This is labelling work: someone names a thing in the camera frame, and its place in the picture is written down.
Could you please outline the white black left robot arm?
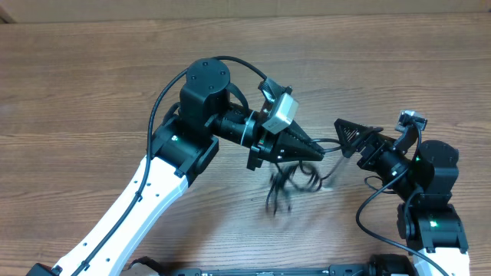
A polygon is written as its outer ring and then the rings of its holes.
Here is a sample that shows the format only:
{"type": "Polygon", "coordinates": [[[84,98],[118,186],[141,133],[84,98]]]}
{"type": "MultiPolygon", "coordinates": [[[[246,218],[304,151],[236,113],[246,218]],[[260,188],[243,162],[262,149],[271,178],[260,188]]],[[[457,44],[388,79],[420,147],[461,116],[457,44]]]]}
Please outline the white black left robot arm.
{"type": "Polygon", "coordinates": [[[320,161],[324,150],[295,122],[292,89],[262,76],[262,110],[250,109],[231,81],[230,57],[194,61],[178,75],[180,99],[160,125],[149,122],[147,151],[126,189],[101,220],[53,266],[32,275],[117,275],[158,218],[203,173],[225,139],[249,150],[247,166],[320,161]]]}

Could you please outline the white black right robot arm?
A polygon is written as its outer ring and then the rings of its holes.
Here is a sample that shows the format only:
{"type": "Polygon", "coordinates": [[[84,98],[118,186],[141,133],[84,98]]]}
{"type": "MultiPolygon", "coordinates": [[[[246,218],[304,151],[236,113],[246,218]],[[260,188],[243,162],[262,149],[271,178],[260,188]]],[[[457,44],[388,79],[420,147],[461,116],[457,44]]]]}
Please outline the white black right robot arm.
{"type": "Polygon", "coordinates": [[[372,255],[367,264],[347,267],[351,275],[468,275],[469,245],[465,229],[450,204],[459,169],[459,152],[439,140],[422,139],[427,120],[402,113],[397,139],[381,128],[347,120],[334,122],[344,157],[360,153],[357,165],[381,179],[378,196],[398,195],[397,229],[403,244],[366,229],[370,236],[406,251],[405,255],[372,255]]]}

